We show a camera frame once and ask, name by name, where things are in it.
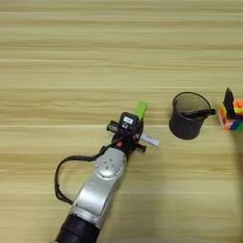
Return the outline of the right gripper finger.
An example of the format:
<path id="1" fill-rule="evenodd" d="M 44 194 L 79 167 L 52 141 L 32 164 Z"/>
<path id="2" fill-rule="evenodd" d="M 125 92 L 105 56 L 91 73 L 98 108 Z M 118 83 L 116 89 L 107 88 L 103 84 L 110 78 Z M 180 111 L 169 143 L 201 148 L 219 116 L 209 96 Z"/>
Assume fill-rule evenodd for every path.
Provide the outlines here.
<path id="1" fill-rule="evenodd" d="M 226 89 L 223 104 L 224 104 L 224 106 L 227 110 L 227 115 L 228 116 L 234 116 L 235 115 L 235 112 L 234 112 L 234 95 L 233 95 L 233 92 L 230 88 Z"/>

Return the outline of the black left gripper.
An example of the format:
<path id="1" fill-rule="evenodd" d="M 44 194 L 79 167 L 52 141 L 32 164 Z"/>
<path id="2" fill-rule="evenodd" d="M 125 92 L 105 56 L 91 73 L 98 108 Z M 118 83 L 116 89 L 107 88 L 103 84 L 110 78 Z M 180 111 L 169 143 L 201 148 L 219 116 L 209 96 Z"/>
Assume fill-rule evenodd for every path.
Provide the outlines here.
<path id="1" fill-rule="evenodd" d="M 146 151 L 146 146 L 140 144 L 143 126 L 143 119 L 134 124 L 129 124 L 124 121 L 111 121 L 107 125 L 106 130 L 114 133 L 112 141 L 114 141 L 115 144 L 113 145 L 113 148 L 121 150 L 126 157 L 129 158 L 136 149 L 139 149 L 142 152 Z"/>

